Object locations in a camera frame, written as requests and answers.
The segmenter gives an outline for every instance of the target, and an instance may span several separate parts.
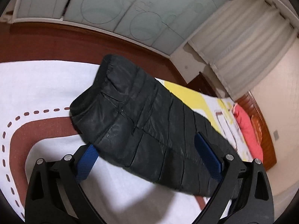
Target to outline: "wooden headboard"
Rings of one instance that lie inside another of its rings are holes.
[[[273,167],[277,161],[271,135],[263,114],[250,91],[243,95],[240,99],[238,99],[237,103],[246,111],[249,117],[252,117],[252,115],[254,115],[260,121],[262,129],[261,147],[264,154],[263,165],[265,169],[268,170]]]

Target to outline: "wall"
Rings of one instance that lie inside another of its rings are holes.
[[[188,43],[184,47],[177,49],[171,55],[170,60],[183,76],[186,83],[192,81],[199,72],[202,72],[218,97],[224,98],[228,96],[211,67],[204,62]]]
[[[273,195],[277,195],[299,180],[299,39],[251,92],[273,140],[277,164],[267,174]]]
[[[274,217],[275,220],[284,212],[290,204],[299,188],[299,181],[294,185],[283,191],[282,193],[273,197],[274,202]]]
[[[192,81],[199,72],[202,72],[210,85],[216,91],[218,97],[224,98],[228,96],[225,88],[216,77],[213,70],[204,62],[204,60],[193,50],[193,48],[187,43],[192,38],[194,33],[185,42],[177,48],[171,55],[171,61],[181,73],[187,83]]]

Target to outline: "quilted fabric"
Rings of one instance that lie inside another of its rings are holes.
[[[225,154],[235,150],[200,114],[124,57],[106,55],[93,85],[70,106],[73,123],[99,155],[146,180],[194,195],[217,186],[194,146],[201,132]],[[240,182],[233,197],[237,197]]]

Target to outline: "wall outlet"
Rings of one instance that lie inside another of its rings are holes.
[[[274,139],[277,141],[279,139],[278,131],[277,130],[274,131],[273,135],[274,135]]]

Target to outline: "bedsheet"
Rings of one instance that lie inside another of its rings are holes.
[[[0,188],[22,219],[35,161],[41,157],[46,161],[60,160],[85,144],[71,124],[69,105],[92,84],[98,67],[68,61],[0,64]],[[252,160],[230,111],[231,99],[209,97],[157,80],[206,117],[243,160]],[[81,186],[108,224],[192,223],[201,211],[194,196],[150,183],[101,158]],[[75,216],[64,190],[59,190],[69,214]]]

